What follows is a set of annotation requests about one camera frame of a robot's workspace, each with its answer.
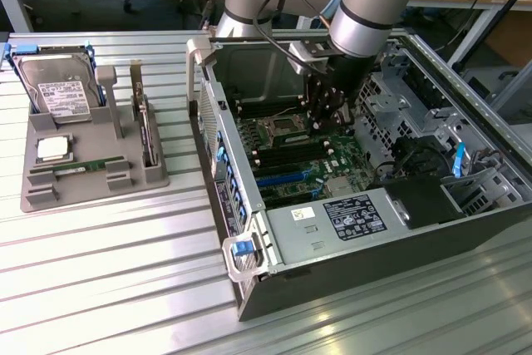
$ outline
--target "floor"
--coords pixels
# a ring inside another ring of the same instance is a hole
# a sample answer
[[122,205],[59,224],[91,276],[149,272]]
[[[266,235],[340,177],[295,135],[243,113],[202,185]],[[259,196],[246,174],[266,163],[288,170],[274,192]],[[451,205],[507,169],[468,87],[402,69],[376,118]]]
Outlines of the floor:
[[[197,29],[204,1],[193,0],[131,0],[131,12],[125,12],[123,0],[23,0],[29,6],[30,17],[36,32],[100,32],[100,31],[157,31]],[[223,3],[217,4],[216,14],[223,11]],[[410,10],[401,25],[411,27],[427,43],[439,47],[454,37],[456,31],[444,15],[439,13],[427,19],[420,10]],[[460,21],[467,18],[458,16]],[[294,28],[295,16],[283,14],[274,22],[275,27]],[[0,9],[1,32],[11,31],[5,12]],[[448,59],[460,43],[441,52]],[[468,67],[491,67],[506,62],[483,45],[471,59]]]

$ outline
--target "aluminum extrusion table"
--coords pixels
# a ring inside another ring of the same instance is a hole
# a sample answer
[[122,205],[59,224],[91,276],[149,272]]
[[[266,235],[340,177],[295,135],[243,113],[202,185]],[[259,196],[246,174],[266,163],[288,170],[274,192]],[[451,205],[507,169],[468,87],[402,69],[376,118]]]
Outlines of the aluminum extrusion table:
[[[28,101],[4,61],[0,353],[532,350],[531,223],[505,231],[474,252],[238,322],[185,110],[185,42],[195,34],[12,35],[13,46],[90,40],[99,64],[116,65],[116,97],[123,101],[130,95],[130,59],[143,60],[170,186],[23,214],[19,194]],[[345,271],[356,272],[356,267]]]

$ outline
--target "hard drive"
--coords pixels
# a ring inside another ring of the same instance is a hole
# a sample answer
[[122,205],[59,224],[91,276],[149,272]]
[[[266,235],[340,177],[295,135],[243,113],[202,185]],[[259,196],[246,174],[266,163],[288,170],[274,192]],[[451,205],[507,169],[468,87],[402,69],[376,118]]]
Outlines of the hard drive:
[[90,47],[20,46],[10,56],[33,112],[52,114],[58,124],[89,121],[90,108],[103,106]]

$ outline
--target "gray parts tray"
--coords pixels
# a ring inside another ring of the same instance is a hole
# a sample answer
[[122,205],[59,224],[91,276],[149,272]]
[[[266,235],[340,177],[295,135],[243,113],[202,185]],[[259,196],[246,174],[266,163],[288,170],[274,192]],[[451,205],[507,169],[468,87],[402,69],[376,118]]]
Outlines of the gray parts tray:
[[[158,165],[146,168],[142,160],[140,129],[132,106],[118,106],[117,112],[124,136],[121,138],[116,137],[108,106],[91,109],[92,121],[57,128],[49,114],[30,115],[22,179],[23,212],[156,189],[170,183],[158,130],[151,129]],[[157,127],[153,111],[149,113],[149,121],[150,126]],[[37,173],[39,169],[46,169],[43,166],[36,168],[37,141],[53,136],[71,138],[74,163],[94,161],[91,162],[94,165],[96,160],[107,160],[105,168],[68,175],[51,171]]]

